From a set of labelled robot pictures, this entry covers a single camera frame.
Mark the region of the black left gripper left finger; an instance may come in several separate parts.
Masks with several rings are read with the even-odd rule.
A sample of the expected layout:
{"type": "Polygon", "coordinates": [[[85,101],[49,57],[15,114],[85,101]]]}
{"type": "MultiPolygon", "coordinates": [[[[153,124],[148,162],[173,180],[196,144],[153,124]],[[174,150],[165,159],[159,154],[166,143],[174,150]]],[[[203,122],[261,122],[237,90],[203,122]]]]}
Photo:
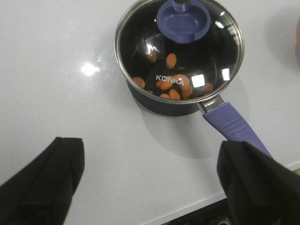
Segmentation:
{"type": "Polygon", "coordinates": [[[84,171],[80,138],[56,137],[0,187],[2,225],[62,225],[84,171]]]}

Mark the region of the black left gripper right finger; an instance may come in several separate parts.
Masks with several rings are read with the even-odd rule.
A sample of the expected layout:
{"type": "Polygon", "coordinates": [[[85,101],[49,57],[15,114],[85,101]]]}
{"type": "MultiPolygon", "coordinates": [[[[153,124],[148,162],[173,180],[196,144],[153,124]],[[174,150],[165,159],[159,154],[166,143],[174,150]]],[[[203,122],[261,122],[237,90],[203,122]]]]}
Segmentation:
{"type": "Polygon", "coordinates": [[[300,223],[300,176],[251,144],[223,141],[217,174],[234,224],[300,223]]]}

